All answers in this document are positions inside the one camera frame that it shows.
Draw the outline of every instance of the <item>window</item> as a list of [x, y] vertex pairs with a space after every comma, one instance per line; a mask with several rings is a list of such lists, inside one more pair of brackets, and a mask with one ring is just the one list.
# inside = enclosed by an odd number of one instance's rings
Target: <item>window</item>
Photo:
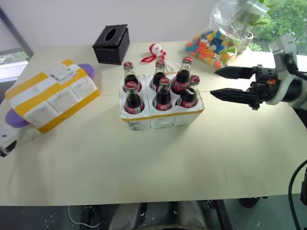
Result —
[[249, 45], [254, 51], [269, 52], [269, 44], [285, 33], [297, 38], [298, 54], [307, 55], [307, 1], [306, 0], [265, 0], [272, 8], [261, 20], [265, 24], [252, 30], [255, 38]]
[[5, 65], [20, 61], [27, 61], [26, 59], [27, 55], [23, 51], [12, 54], [0, 55], [0, 65]]

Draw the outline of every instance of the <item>clear plastic bag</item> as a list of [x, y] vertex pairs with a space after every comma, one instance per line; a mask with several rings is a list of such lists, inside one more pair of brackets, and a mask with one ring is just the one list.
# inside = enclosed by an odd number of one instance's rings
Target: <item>clear plastic bag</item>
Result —
[[187, 43], [186, 51], [216, 69], [228, 66], [252, 24], [267, 11], [257, 0], [221, 0], [211, 11], [207, 29]]

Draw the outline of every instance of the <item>bottle neck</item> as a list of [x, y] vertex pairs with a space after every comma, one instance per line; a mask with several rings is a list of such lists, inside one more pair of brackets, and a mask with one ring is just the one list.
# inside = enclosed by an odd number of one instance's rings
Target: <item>bottle neck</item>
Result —
[[160, 92], [160, 91], [168, 92], [169, 91], [169, 84], [168, 85], [160, 84], [158, 92]]
[[187, 70], [190, 72], [191, 63], [182, 62], [180, 70]]
[[164, 67], [163, 66], [157, 66], [156, 68], [155, 68], [155, 72], [154, 72], [155, 74], [156, 73], [165, 73], [164, 72]]
[[125, 77], [128, 75], [135, 75], [133, 68], [125, 69]]
[[190, 84], [189, 88], [193, 89], [194, 91], [196, 91], [198, 89], [198, 84]]
[[136, 89], [134, 89], [134, 90], [127, 90], [126, 94], [127, 94], [127, 97], [129, 97], [131, 94], [138, 94], [138, 93]]

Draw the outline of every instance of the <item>table surface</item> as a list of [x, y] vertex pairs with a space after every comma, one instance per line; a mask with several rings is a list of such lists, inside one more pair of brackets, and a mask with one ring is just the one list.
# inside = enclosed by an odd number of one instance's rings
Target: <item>table surface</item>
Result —
[[[184, 42], [161, 43], [167, 60], [180, 63]], [[137, 74], [150, 43], [131, 44], [125, 61]], [[89, 63], [101, 96], [55, 129], [20, 129], [16, 149], [0, 159], [0, 205], [85, 205], [225, 199], [287, 193], [295, 168], [306, 159], [307, 130], [286, 103], [227, 103], [209, 91], [246, 89], [251, 80], [227, 80], [194, 60], [205, 110], [189, 126], [129, 131], [119, 117], [122, 66], [98, 64], [91, 46], [48, 46], [36, 52], [17, 84], [50, 64], [70, 58]], [[298, 65], [306, 57], [298, 57]], [[272, 54], [246, 51], [233, 65], [274, 67]], [[9, 110], [0, 106], [0, 121]], [[303, 174], [293, 191], [300, 192]]]

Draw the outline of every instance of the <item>bottle cap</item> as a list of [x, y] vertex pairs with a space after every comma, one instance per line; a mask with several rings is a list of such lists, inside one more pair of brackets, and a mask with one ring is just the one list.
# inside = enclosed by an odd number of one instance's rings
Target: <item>bottle cap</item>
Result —
[[126, 83], [126, 90], [135, 90], [136, 89], [136, 83], [134, 81], [128, 81]]
[[161, 78], [160, 79], [160, 84], [167, 85], [169, 83], [170, 83], [170, 80], [168, 78]]
[[133, 64], [129, 61], [125, 62], [124, 63], [124, 69], [129, 69], [129, 68], [132, 68], [133, 67]]
[[190, 56], [185, 56], [185, 57], [183, 58], [183, 62], [185, 62], [185, 63], [191, 63], [192, 60], [193, 60], [193, 58], [191, 58]]
[[164, 63], [163, 60], [157, 60], [156, 63], [155, 63], [155, 66], [156, 67], [164, 67], [165, 63]]
[[197, 85], [200, 82], [200, 78], [197, 75], [192, 75], [190, 77], [191, 84]]

